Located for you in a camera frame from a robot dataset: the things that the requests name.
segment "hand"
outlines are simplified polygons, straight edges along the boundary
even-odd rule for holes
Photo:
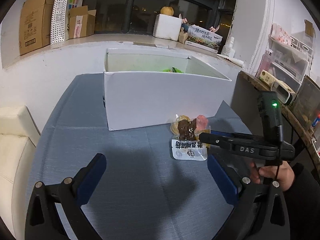
[[[266,167],[261,167],[258,171],[255,163],[252,161],[250,163],[250,168],[251,168],[250,179],[252,180],[252,182],[259,184],[260,183],[259,175],[265,178],[274,179],[276,176],[278,167],[266,166]],[[293,184],[294,172],[286,161],[283,161],[282,165],[280,165],[279,167],[277,181],[279,182],[282,191],[288,190]]]

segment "gray tablecloth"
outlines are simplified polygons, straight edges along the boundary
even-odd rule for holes
[[[224,102],[210,125],[212,130],[249,133]],[[109,131],[103,74],[79,75],[44,127],[28,180],[26,205],[35,182],[60,183],[73,177],[96,153],[103,153],[107,170],[89,203],[82,206],[103,239],[211,239],[233,207],[225,202],[206,161],[172,158],[171,138],[169,124]],[[211,151],[231,164],[239,163],[237,156],[218,147]],[[238,172],[245,175],[248,170],[242,167]],[[58,211],[69,237],[76,239],[59,205]]]

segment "cream leather sofa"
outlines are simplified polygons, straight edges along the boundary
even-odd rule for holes
[[[24,239],[26,188],[39,138],[25,106],[0,108],[0,216],[17,240]]]

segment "metal screw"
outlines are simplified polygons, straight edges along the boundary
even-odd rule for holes
[[[64,184],[70,184],[72,182],[72,178],[65,178],[63,182]]]
[[[280,185],[279,185],[279,182],[276,181],[276,180],[274,180],[274,181],[272,182],[272,185],[275,186],[275,187],[279,187],[279,186],[280,186]]]
[[[37,183],[36,183],[36,188],[40,188],[42,186],[42,182],[41,181],[38,181]]]
[[[249,183],[251,182],[251,180],[250,180],[248,177],[243,177],[243,178],[242,178],[242,182],[243,182],[244,184],[249,184]]]

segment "das logo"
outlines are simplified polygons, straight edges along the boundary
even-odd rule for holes
[[[254,148],[240,146],[240,152],[254,153]]]

